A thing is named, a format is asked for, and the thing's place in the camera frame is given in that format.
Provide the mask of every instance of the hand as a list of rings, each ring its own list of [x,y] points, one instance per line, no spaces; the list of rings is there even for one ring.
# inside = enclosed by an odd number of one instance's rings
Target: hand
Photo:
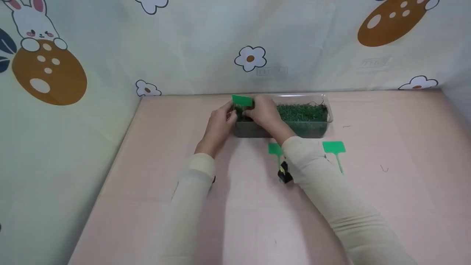
[[[216,157],[237,120],[236,111],[229,112],[231,107],[232,101],[229,101],[211,113],[203,139],[196,146],[195,154],[205,153],[212,158]]]
[[[257,95],[253,98],[254,109],[246,110],[242,115],[250,117],[256,124],[262,126],[281,146],[284,141],[296,134],[281,119],[276,104],[269,95]]]

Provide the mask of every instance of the small black object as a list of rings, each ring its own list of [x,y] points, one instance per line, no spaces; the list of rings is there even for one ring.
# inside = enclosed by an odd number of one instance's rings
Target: small black object
[[[290,182],[293,180],[293,177],[291,174],[288,172],[288,163],[286,161],[283,161],[280,165],[280,170],[278,171],[278,177],[283,181],[284,184]]]

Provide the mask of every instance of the white flower illustration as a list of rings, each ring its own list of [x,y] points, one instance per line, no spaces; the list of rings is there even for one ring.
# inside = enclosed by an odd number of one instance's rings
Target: white flower illustration
[[[246,72],[252,71],[255,67],[264,67],[267,64],[265,49],[262,47],[252,48],[251,46],[243,47],[234,63],[242,66]]]
[[[154,86],[151,83],[147,83],[144,80],[138,80],[136,82],[136,87],[138,88],[136,90],[136,93],[138,96],[160,96],[162,95],[162,92],[157,89],[156,86]]]
[[[440,0],[429,0],[425,5],[425,10],[430,10],[439,4]]]
[[[164,8],[169,4],[169,0],[135,0],[141,3],[142,8],[149,15],[157,13],[157,8]]]
[[[438,85],[438,81],[435,79],[427,79],[424,75],[419,75],[411,79],[411,81],[407,84],[403,84],[399,87],[400,90],[407,90],[407,89],[423,89],[423,88],[430,88],[432,86]]]

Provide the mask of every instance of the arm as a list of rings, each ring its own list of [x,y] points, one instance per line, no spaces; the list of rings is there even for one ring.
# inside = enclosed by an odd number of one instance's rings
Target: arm
[[[363,201],[324,157],[322,148],[300,138],[284,123],[273,100],[255,97],[244,112],[282,146],[294,182],[304,190],[329,223],[355,265],[415,265],[395,233],[374,207]]]
[[[231,106],[229,102],[212,112],[203,139],[180,175],[159,235],[156,264],[196,264],[197,227],[214,180],[214,157],[237,119],[235,111],[227,118]]]

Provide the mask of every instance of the bunny ear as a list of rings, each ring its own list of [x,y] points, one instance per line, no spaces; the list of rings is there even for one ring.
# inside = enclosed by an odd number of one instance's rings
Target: bunny ear
[[[36,9],[36,11],[46,14],[46,2],[45,0],[30,0],[31,6]]]
[[[10,1],[3,1],[3,2],[9,9],[13,11],[20,10],[23,7],[23,5],[18,3],[17,0],[10,0]]]

